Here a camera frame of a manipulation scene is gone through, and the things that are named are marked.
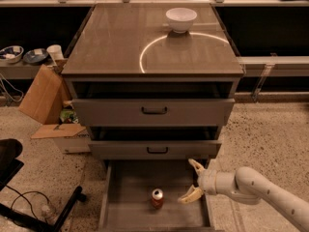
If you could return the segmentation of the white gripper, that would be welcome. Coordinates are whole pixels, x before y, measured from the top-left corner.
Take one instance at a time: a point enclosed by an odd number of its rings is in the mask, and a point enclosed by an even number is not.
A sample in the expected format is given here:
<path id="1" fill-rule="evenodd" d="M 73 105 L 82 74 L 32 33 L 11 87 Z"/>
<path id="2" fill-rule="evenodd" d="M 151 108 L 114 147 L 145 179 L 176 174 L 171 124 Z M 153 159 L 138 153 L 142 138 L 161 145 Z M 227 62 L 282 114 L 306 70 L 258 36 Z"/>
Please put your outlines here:
<path id="1" fill-rule="evenodd" d="M 187 193 L 178 199 L 179 203 L 188 204 L 200 199 L 204 193 L 209 195 L 223 194 L 230 196 L 236 189 L 235 174 L 208 170 L 195 159 L 189 159 L 189 164 L 194 168 L 198 177 L 199 187 L 192 185 Z"/>

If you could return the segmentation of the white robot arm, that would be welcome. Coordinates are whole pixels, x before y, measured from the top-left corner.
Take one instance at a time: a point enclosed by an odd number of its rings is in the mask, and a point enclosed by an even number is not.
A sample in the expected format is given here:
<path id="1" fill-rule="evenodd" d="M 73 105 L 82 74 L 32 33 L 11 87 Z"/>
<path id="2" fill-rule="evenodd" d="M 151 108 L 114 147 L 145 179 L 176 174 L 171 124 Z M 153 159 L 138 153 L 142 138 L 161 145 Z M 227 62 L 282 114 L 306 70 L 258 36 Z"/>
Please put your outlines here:
<path id="1" fill-rule="evenodd" d="M 278 187 L 253 168 L 240 167 L 235 172 L 206 169 L 195 159 L 189 159 L 198 178 L 178 201 L 188 204 L 203 195 L 222 194 L 247 205 L 256 205 L 261 199 L 274 208 L 300 232 L 309 232 L 309 203 Z"/>

